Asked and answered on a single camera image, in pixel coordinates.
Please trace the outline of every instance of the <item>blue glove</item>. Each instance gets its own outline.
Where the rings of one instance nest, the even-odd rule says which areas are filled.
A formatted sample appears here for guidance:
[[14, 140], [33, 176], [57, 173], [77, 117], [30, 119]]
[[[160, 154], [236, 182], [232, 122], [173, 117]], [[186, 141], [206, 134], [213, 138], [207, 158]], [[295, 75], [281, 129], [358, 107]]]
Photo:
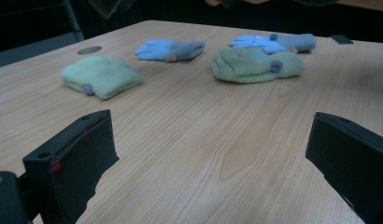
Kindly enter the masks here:
[[316, 46], [311, 34], [280, 36], [242, 35], [230, 42], [230, 47], [238, 49], [260, 48], [268, 54], [286, 51], [308, 51]]
[[186, 43], [169, 39], [148, 40], [135, 51], [135, 55], [139, 60], [146, 61], [184, 61], [200, 55], [205, 45], [204, 41]]

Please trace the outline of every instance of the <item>folded cloth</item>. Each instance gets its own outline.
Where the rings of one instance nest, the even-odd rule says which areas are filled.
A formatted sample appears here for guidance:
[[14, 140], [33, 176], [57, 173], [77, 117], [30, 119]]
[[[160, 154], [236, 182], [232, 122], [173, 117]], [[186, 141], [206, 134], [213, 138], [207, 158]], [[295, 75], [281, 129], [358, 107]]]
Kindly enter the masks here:
[[111, 62], [104, 56], [89, 56], [67, 66], [61, 73], [66, 86], [109, 99], [143, 82], [123, 59]]
[[149, 40], [135, 51], [139, 60], [176, 62], [191, 60], [204, 51], [204, 41], [191, 43], [169, 39]]
[[266, 53], [278, 53], [286, 51], [309, 51], [316, 46], [316, 38], [312, 34], [282, 36], [272, 34], [241, 35], [230, 42], [229, 46], [238, 49], [260, 48]]
[[300, 76], [305, 65], [290, 52], [267, 55], [259, 48], [222, 49], [214, 56], [212, 70], [214, 76], [222, 80], [256, 83]]

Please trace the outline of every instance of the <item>dark background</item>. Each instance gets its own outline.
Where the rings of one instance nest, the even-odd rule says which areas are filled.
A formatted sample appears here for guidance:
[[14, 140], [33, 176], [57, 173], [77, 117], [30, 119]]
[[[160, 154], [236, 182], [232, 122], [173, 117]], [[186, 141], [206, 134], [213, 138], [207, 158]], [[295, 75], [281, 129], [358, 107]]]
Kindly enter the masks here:
[[[383, 12], [332, 4], [305, 7], [291, 0], [230, 9], [210, 7], [204, 0], [137, 0], [108, 20], [88, 0], [70, 0], [85, 39], [145, 20], [182, 21], [289, 34], [345, 35], [383, 43]], [[61, 0], [0, 0], [0, 51], [72, 32]]]

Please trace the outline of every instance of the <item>wood grain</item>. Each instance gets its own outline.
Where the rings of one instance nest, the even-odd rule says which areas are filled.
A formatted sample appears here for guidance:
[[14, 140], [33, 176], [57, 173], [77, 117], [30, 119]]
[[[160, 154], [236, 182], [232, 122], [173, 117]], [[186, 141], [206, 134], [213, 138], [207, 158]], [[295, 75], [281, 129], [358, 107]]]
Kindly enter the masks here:
[[[144, 21], [0, 68], [0, 170], [79, 117], [110, 109], [120, 160], [78, 223], [362, 223], [305, 158], [316, 112], [383, 136], [383, 44], [318, 37], [300, 77], [238, 85], [211, 60], [239, 35], [262, 31]], [[139, 61], [148, 39], [204, 40], [189, 62]], [[123, 58], [144, 83], [102, 101], [68, 89], [80, 49]]]

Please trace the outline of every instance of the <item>wooden table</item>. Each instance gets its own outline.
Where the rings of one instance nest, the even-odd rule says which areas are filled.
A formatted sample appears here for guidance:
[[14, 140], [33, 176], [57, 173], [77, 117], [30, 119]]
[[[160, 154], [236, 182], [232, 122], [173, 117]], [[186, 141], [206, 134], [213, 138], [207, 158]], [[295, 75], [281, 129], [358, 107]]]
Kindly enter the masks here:
[[[211, 61], [239, 35], [144, 21], [0, 68], [0, 171], [83, 115], [110, 109], [120, 160], [101, 178], [78, 223], [362, 223], [305, 158], [313, 116], [351, 119], [383, 136], [383, 44], [318, 37], [299, 54], [301, 77], [239, 85]], [[139, 61], [148, 39], [204, 40], [190, 62]], [[62, 69], [94, 54], [123, 58], [144, 84], [102, 101], [67, 88]]]

